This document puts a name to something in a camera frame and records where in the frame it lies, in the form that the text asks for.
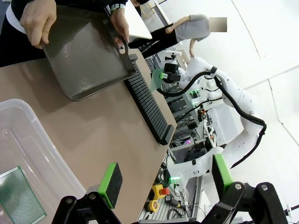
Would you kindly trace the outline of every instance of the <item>plastic bin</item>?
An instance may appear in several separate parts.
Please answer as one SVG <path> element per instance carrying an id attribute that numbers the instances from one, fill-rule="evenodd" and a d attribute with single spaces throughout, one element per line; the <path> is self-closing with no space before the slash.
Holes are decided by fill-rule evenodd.
<path id="1" fill-rule="evenodd" d="M 86 190 L 56 150 L 31 107 L 22 100 L 0 103 L 0 174 L 20 166 L 50 224 L 60 200 Z M 0 204 L 0 223 L 13 224 Z"/>

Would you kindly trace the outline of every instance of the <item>white table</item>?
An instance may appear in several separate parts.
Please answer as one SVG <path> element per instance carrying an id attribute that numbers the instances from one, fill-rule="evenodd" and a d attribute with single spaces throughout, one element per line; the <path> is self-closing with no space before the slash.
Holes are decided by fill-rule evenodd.
<path id="1" fill-rule="evenodd" d="M 133 6 L 131 0 L 128 0 L 125 8 L 125 17 L 129 24 L 129 34 L 133 37 L 152 39 L 152 36 L 144 24 L 142 18 Z"/>

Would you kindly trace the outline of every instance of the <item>screw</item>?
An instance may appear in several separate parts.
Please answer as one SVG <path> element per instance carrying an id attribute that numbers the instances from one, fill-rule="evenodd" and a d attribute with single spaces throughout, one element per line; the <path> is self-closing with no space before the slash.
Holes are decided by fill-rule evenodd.
<path id="1" fill-rule="evenodd" d="M 242 188 L 242 186 L 241 186 L 241 184 L 237 183 L 237 184 L 235 185 L 235 188 L 236 188 L 237 190 L 240 190 L 240 189 Z"/>
<path id="2" fill-rule="evenodd" d="M 65 202 L 67 202 L 68 204 L 70 204 L 70 203 L 72 203 L 72 199 L 71 198 L 67 198 L 66 200 L 65 200 Z"/>
<path id="3" fill-rule="evenodd" d="M 89 199 L 95 199 L 95 195 L 94 194 L 91 194 L 90 196 L 88 196 L 89 197 Z"/>
<path id="4" fill-rule="evenodd" d="M 264 185 L 264 184 L 263 184 L 263 185 L 262 185 L 262 189 L 263 189 L 263 190 L 268 190 L 267 185 Z"/>

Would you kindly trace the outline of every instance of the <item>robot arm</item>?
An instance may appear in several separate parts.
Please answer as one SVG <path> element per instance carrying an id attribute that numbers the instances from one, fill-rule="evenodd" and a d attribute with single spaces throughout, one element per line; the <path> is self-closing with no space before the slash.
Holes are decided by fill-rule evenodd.
<path id="1" fill-rule="evenodd" d="M 203 59 L 195 57 L 190 60 L 185 71 L 185 76 L 188 78 L 185 78 L 185 80 L 190 80 L 203 71 L 210 71 L 211 77 L 217 77 L 220 79 L 221 88 L 228 93 L 227 95 L 230 95 L 230 97 L 235 101 L 237 107 L 246 113 L 246 116 L 254 116 L 255 118 L 259 118 L 259 115 L 256 111 L 256 104 L 252 95 L 249 92 L 239 88 L 229 75 L 210 65 Z M 231 100 L 228 99 L 227 95 L 222 93 L 224 103 L 235 108 Z M 256 146 L 257 142 L 260 140 L 260 133 L 263 129 L 263 126 L 258 122 L 252 122 L 251 120 L 248 120 L 246 117 L 241 117 L 241 123 L 244 130 L 236 138 L 229 142 L 223 151 L 222 148 L 216 147 L 208 152 L 205 156 L 196 159 L 196 161 L 189 161 L 169 166 L 168 170 L 170 175 L 179 176 L 181 178 L 179 181 L 179 189 L 183 189 L 185 187 L 189 178 L 200 176 L 206 173 L 211 165 L 210 161 L 213 154 L 222 153 L 226 164 L 229 168 L 231 168 L 236 162 L 238 162 Z"/>

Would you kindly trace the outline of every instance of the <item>black pants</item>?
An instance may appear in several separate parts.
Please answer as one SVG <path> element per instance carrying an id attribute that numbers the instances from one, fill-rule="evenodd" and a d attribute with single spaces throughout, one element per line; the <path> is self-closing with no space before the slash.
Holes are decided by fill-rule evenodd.
<path id="1" fill-rule="evenodd" d="M 176 32 L 173 31 L 170 34 L 166 34 L 166 32 L 165 32 L 166 28 L 171 27 L 171 26 L 172 26 L 172 24 L 152 32 L 151 35 L 153 38 L 151 40 L 138 38 L 135 41 L 129 43 L 129 47 L 130 48 L 139 48 L 142 45 L 148 44 L 149 42 L 157 41 L 155 44 L 153 44 L 145 52 L 142 53 L 143 57 L 147 58 L 156 53 L 159 53 L 160 51 L 162 51 L 166 48 L 176 45 L 178 43 L 177 37 L 176 37 Z"/>
<path id="2" fill-rule="evenodd" d="M 33 47 L 27 35 L 11 26 L 5 17 L 0 34 L 0 67 L 45 57 L 43 50 Z"/>

